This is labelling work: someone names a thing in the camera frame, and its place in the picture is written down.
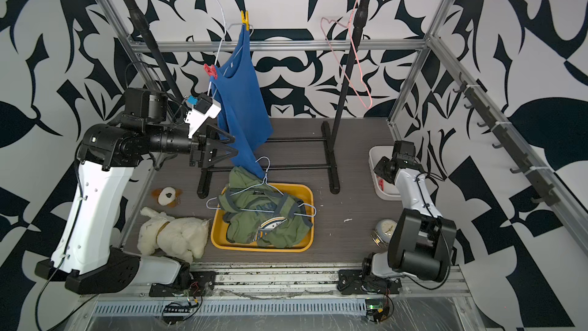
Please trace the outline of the dark green printed tank top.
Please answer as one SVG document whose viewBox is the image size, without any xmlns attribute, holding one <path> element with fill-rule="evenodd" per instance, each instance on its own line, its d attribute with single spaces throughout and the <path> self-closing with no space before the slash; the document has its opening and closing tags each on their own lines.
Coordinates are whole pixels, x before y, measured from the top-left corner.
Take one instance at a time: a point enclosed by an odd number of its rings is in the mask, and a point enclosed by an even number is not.
<svg viewBox="0 0 588 331">
<path fill-rule="evenodd" d="M 241 245 L 256 243 L 258 247 L 298 245 L 312 228 L 309 218 L 293 215 L 303 213 L 303 208 L 297 207 L 303 200 L 287 193 L 280 198 L 245 196 L 229 198 L 229 202 L 224 198 L 225 193 L 240 191 L 261 181 L 241 167 L 231 170 L 228 184 L 217 197 L 217 206 L 229 224 L 227 240 Z"/>
</svg>

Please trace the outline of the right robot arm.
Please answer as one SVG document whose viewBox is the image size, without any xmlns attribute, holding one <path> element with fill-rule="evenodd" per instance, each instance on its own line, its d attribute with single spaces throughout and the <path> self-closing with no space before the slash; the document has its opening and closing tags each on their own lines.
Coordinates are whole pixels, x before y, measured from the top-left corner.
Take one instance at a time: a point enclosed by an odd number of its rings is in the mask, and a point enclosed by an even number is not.
<svg viewBox="0 0 588 331">
<path fill-rule="evenodd" d="M 377 279 L 407 275 L 417 285 L 425 280 L 440 287 L 450 274 L 457 229 L 433 203 L 426 184 L 430 175 L 417 161 L 414 143 L 396 141 L 391 156 L 381 157 L 373 172 L 398 190 L 403 211 L 387 251 L 364 259 L 364 274 Z"/>
</svg>

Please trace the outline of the blue wire hanger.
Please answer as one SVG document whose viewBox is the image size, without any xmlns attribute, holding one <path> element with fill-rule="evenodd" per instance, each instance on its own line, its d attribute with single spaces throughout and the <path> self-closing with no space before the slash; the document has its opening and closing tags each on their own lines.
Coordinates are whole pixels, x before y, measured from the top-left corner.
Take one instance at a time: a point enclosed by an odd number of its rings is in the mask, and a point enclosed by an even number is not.
<svg viewBox="0 0 588 331">
<path fill-rule="evenodd" d="M 274 185 L 269 184 L 268 180 L 268 176 L 267 173 L 270 170 L 271 167 L 271 161 L 270 158 L 267 156 L 261 156 L 260 158 L 258 158 L 256 160 L 256 162 L 259 162 L 262 159 L 266 159 L 266 161 L 268 162 L 267 167 L 265 168 L 265 175 L 262 179 L 261 182 L 259 182 L 256 185 L 251 185 L 248 186 L 240 191 L 235 191 L 235 192 L 230 192 L 230 193 L 225 193 L 224 194 L 224 198 L 227 202 L 229 202 L 229 198 L 234 198 L 234 199 L 238 199 L 240 197 L 249 197 L 249 196 L 263 196 L 263 197 L 268 197 L 268 198 L 280 198 L 285 196 L 285 194 L 280 191 L 277 187 L 275 187 Z M 317 208 L 314 205 L 310 205 L 307 204 L 305 202 L 301 202 L 297 204 L 298 208 L 303 208 L 303 213 L 297 212 L 297 213 L 293 213 L 293 215 L 297 215 L 297 216 L 302 216 L 302 217 L 306 217 L 309 219 L 313 219 L 316 214 L 318 213 Z"/>
</svg>

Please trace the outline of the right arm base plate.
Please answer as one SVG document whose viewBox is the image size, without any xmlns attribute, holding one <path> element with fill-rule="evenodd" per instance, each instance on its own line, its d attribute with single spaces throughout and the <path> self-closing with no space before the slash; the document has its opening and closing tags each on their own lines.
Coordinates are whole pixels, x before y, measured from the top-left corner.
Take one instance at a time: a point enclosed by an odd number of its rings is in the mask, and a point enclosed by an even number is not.
<svg viewBox="0 0 588 331">
<path fill-rule="evenodd" d="M 399 278 L 383 279 L 361 270 L 339 270 L 337 290 L 342 295 L 381 294 L 397 295 L 402 283 Z"/>
</svg>

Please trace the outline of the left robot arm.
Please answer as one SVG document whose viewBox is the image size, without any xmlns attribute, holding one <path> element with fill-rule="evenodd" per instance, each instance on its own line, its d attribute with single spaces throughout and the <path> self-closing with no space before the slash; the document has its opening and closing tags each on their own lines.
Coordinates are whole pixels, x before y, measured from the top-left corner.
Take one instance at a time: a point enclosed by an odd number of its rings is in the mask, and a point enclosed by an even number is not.
<svg viewBox="0 0 588 331">
<path fill-rule="evenodd" d="M 168 98 L 165 92 L 130 88 L 118 121 L 84 134 L 75 156 L 77 190 L 67 224 L 51 257 L 37 263 L 38 277 L 62 280 L 79 295 L 113 294 L 144 283 L 188 289 L 189 264 L 177 254 L 140 257 L 110 243 L 123 192 L 145 155 L 185 154 L 200 168 L 237 156 L 234 137 L 210 123 L 221 113 L 219 101 L 205 93 L 190 97 L 184 123 L 173 126 L 165 122 Z"/>
</svg>

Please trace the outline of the blue tank top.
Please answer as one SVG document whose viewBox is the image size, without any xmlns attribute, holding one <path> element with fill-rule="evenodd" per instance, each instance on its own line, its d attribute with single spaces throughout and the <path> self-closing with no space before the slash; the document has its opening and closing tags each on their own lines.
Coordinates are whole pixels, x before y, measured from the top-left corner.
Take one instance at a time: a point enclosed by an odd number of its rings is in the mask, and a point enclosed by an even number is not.
<svg viewBox="0 0 588 331">
<path fill-rule="evenodd" d="M 211 81 L 213 98 L 221 105 L 218 128 L 233 136 L 230 147 L 237 150 L 231 162 L 262 179 L 265 171 L 254 152 L 272 136 L 273 128 L 252 63 L 246 25 L 241 26 L 237 47 Z"/>
</svg>

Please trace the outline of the pink wire hanger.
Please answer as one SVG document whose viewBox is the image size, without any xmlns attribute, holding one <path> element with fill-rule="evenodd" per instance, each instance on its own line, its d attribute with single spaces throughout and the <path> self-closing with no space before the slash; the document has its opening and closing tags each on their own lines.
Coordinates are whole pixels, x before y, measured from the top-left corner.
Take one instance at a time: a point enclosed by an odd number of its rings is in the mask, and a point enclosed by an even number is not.
<svg viewBox="0 0 588 331">
<path fill-rule="evenodd" d="M 327 32 L 325 31 L 325 29 L 323 27 L 323 23 L 326 22 L 330 25 L 339 26 L 339 27 L 342 27 L 347 30 L 347 33 L 349 35 L 350 46 L 351 46 L 351 50 L 349 51 L 349 55 L 348 55 L 347 65 L 351 65 L 352 69 L 354 69 L 356 61 L 357 61 L 357 57 L 358 57 L 358 49 L 356 47 L 356 41 L 352 39 L 352 37 L 353 37 L 353 35 L 352 35 L 352 21 L 355 19 L 355 14 L 358 12 L 358 7 L 359 7 L 359 0 L 355 0 L 355 3 L 352 7 L 351 14 L 349 15 L 347 25 L 343 25 L 339 20 L 330 19 L 330 18 L 326 18 L 326 17 L 321 17 L 320 22 L 319 22 L 319 27 L 321 29 L 323 38 L 326 41 L 326 44 L 329 47 L 330 52 L 333 54 L 333 56 L 338 61 L 338 63 L 340 63 L 340 58 L 335 54 L 335 49 L 334 49 L 334 47 L 332 47 L 331 40 L 329 39 Z M 357 96 L 359 98 L 363 107 L 366 110 L 370 110 L 374 105 L 374 101 L 373 101 L 371 92 L 370 92 L 367 84 L 363 81 L 362 77 L 364 76 L 364 72 L 362 70 L 361 65 L 359 65 L 359 73 L 361 76 L 360 81 L 364 87 L 364 92 L 367 95 L 367 100 L 369 101 L 369 104 L 366 104 L 366 102 L 364 102 L 360 93 L 355 88 L 354 84 L 352 83 L 352 77 L 350 75 L 347 75 L 346 73 L 344 74 L 344 77 L 345 77 L 345 80 L 349 83 L 349 87 L 354 91 L 355 96 Z"/>
</svg>

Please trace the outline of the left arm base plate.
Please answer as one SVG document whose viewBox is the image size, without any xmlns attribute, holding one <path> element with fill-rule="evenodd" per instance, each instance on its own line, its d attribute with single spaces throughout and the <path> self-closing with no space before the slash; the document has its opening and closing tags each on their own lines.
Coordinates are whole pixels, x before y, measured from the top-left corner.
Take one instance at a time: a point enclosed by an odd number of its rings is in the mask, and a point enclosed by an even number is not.
<svg viewBox="0 0 588 331">
<path fill-rule="evenodd" d="M 216 271 L 196 271 L 183 274 L 171 284 L 154 283 L 150 297 L 200 297 L 212 293 L 216 283 Z"/>
</svg>

